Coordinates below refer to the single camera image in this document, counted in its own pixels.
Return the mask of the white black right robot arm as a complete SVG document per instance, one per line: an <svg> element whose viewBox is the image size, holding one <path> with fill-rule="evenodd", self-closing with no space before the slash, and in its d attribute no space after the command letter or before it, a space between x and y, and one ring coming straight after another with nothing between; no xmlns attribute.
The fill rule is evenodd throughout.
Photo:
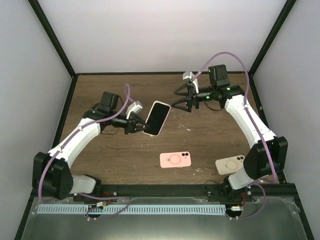
<svg viewBox="0 0 320 240"><path fill-rule="evenodd" d="M198 79L191 71L183 73L185 83L174 91L182 98L172 103L172 107L191 112L193 107L199 108L200 102L217 101L240 127L250 150L243 167L225 177L221 187L223 198L232 202L256 180L265 176L277 179L285 166L288 141L283 136L276 136L262 122L249 104L247 92L238 84L230 83L224 64L210 66L208 73L210 86L207 87L199 87Z"/></svg>

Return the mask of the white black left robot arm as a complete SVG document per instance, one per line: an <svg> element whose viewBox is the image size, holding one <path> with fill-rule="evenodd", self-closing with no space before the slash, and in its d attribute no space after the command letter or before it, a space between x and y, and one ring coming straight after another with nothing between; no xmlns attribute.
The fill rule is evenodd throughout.
<svg viewBox="0 0 320 240"><path fill-rule="evenodd" d="M57 146L47 153L39 152L33 159L32 186L39 199L44 195L59 200L68 195L84 194L91 202L97 202L102 189L98 179L89 175L72 175L71 167L84 148L107 126L122 128L125 134L141 132L146 122L138 113L143 105L126 98L119 111L116 107L119 95L110 92L102 94L99 103L86 111L75 129Z"/></svg>

